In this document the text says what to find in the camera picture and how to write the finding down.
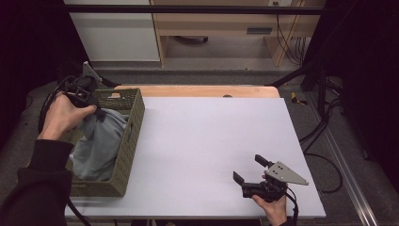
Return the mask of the dark curtain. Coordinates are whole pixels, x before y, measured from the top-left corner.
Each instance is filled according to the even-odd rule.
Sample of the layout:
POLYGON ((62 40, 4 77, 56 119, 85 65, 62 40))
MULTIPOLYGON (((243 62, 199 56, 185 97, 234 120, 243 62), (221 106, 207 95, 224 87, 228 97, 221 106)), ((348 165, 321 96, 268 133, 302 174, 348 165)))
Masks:
POLYGON ((65 0, 0 0, 0 105, 19 105, 28 91, 79 73, 88 54, 65 0))
POLYGON ((363 147, 399 192, 399 0, 327 0, 341 12, 320 17, 307 57, 333 29, 324 63, 343 81, 343 102, 363 147))

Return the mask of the white tabletop board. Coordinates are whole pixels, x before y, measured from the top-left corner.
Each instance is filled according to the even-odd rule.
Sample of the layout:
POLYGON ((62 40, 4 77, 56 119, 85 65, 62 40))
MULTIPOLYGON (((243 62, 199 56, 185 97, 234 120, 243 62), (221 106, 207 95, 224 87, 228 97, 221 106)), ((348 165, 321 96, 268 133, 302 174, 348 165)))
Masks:
POLYGON ((325 209, 281 98, 147 97, 127 191, 122 198, 73 200, 89 218, 261 218, 235 173, 259 183, 259 154, 301 175, 293 185, 301 218, 325 209))

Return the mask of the white cabinet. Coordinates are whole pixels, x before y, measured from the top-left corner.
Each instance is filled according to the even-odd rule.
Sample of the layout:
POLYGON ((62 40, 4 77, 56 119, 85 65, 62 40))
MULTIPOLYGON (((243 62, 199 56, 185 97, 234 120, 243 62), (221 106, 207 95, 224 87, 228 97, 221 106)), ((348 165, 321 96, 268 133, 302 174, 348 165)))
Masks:
POLYGON ((93 62, 159 61, 150 13, 71 13, 93 62))

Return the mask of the black curved object under desk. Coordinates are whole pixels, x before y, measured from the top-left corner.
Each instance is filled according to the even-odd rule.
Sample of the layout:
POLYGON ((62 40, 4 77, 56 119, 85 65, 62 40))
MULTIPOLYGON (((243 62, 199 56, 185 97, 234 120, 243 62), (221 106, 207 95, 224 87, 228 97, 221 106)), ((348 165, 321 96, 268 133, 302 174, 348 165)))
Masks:
POLYGON ((175 36, 174 39, 178 42, 181 43, 187 43, 187 44, 200 44, 200 43, 206 43, 209 38, 208 37, 185 37, 185 36, 175 36))

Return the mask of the grey cloth garment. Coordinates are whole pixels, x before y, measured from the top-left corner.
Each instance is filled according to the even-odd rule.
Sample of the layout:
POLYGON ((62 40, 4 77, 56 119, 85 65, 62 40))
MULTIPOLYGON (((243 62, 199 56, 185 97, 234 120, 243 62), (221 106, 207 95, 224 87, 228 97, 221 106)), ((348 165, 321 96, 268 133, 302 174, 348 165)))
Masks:
POLYGON ((73 173, 81 180, 108 181, 113 173, 124 130, 129 120, 113 109, 104 110, 104 120, 89 115, 80 123, 83 136, 70 154, 73 173))

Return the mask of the yellow and black clamp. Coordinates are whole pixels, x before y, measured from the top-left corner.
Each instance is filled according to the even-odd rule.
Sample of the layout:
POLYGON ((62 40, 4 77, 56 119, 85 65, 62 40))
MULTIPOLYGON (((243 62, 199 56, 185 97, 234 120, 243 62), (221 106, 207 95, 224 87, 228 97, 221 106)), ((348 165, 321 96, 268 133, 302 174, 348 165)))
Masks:
POLYGON ((291 102, 292 102, 293 104, 308 105, 308 102, 307 102, 307 101, 299 100, 299 99, 296 97, 295 92, 291 92, 291 102))

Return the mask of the person's left hand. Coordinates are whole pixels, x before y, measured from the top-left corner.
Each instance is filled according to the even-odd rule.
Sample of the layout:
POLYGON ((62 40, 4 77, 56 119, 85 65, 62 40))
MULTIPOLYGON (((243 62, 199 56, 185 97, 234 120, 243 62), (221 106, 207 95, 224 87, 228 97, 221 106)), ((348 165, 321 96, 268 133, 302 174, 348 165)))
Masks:
POLYGON ((38 139, 60 140, 66 133, 77 127, 88 115, 93 114, 96 105, 76 107, 64 94, 58 93, 51 103, 38 139))

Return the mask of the black metal stand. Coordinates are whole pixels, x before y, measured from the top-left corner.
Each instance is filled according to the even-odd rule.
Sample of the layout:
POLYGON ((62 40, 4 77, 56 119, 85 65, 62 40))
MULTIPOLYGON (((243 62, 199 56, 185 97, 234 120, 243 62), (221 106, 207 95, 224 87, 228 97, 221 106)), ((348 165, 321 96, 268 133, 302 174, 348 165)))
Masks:
POLYGON ((324 70, 323 61, 313 59, 304 64, 299 69, 285 75, 281 79, 268 84, 268 87, 279 88, 287 82, 297 78, 300 75, 305 75, 300 87, 303 91, 310 91, 315 85, 318 85, 317 90, 317 112, 320 116, 325 114, 325 98, 327 89, 327 75, 324 70))

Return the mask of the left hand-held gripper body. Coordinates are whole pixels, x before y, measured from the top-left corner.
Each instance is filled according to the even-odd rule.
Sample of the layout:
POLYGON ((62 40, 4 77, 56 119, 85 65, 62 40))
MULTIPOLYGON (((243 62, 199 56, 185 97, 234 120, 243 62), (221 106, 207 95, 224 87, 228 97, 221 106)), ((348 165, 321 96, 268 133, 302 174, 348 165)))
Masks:
POLYGON ((68 77, 62 85, 61 90, 77 107, 99 106, 99 101, 93 93, 101 82, 101 76, 85 61, 83 63, 82 75, 79 77, 68 77))

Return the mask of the black horizontal metal bar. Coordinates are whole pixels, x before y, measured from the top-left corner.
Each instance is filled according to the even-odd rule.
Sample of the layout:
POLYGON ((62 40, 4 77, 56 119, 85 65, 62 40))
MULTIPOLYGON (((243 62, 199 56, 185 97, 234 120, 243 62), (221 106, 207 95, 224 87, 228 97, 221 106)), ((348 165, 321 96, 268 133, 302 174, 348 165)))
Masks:
POLYGON ((267 14, 323 15, 326 8, 228 7, 228 6, 146 6, 146 5, 43 5, 74 13, 193 13, 193 14, 267 14))

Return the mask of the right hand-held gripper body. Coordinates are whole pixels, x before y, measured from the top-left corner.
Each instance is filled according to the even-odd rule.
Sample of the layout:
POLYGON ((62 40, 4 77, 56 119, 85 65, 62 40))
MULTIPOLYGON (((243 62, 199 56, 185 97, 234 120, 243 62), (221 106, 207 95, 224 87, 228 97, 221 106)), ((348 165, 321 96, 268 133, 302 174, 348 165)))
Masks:
POLYGON ((270 168, 265 168, 265 179, 262 182, 241 185, 244 198, 257 195, 266 202, 278 201, 286 192, 289 184, 307 186, 309 182, 281 162, 273 162, 270 168))

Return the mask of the olive green woven basket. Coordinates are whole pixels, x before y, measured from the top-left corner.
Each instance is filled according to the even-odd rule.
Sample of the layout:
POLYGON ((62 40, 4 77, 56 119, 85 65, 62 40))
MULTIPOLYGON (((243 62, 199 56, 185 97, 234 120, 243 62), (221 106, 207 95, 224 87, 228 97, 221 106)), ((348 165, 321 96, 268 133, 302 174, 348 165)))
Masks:
POLYGON ((129 120, 124 130, 115 167, 108 181, 86 181, 79 179, 72 170, 70 154, 83 133, 77 129, 65 134, 61 140, 71 143, 73 148, 67 160, 66 169, 72 173, 72 197, 122 197, 125 195, 136 152, 136 144, 142 125, 145 105, 139 89, 97 89, 93 95, 102 110, 113 109, 129 120))

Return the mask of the light wooden desk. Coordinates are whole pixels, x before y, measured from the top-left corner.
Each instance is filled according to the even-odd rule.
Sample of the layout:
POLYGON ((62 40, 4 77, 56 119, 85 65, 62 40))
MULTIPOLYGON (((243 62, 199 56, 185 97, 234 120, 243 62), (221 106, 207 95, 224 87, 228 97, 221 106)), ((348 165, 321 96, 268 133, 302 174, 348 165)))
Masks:
MULTIPOLYGON (((327 0, 150 0, 153 6, 244 6, 321 8, 327 0)), ((310 38, 317 15, 169 14, 153 15, 160 37, 258 36, 264 38, 275 66, 289 54, 293 38, 310 38)))

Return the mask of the person's right hand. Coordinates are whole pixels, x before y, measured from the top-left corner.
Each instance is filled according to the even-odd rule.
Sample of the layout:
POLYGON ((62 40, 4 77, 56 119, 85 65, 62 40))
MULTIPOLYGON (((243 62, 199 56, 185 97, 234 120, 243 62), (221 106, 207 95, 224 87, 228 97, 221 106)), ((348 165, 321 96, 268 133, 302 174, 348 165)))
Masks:
POLYGON ((282 196, 278 201, 266 202, 261 197, 253 195, 251 197, 255 203, 261 207, 272 226, 281 226, 287 220, 286 197, 282 196))

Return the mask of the metal floor rail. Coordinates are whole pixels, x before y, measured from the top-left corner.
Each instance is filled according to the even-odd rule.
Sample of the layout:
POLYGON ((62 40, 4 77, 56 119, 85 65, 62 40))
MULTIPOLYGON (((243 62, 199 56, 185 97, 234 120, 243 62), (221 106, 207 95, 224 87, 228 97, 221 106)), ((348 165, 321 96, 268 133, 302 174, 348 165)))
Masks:
POLYGON ((333 136, 329 123, 335 109, 340 108, 339 100, 326 101, 325 100, 325 114, 320 116, 317 112, 317 98, 314 94, 306 94, 309 101, 309 106, 318 122, 323 124, 322 130, 317 132, 319 137, 323 137, 327 144, 327 149, 331 157, 331 161, 335 168, 342 176, 343 186, 357 212, 362 226, 378 226, 375 213, 368 203, 360 185, 355 177, 355 174, 350 169, 348 162, 344 159, 342 150, 340 149, 337 140, 333 136))

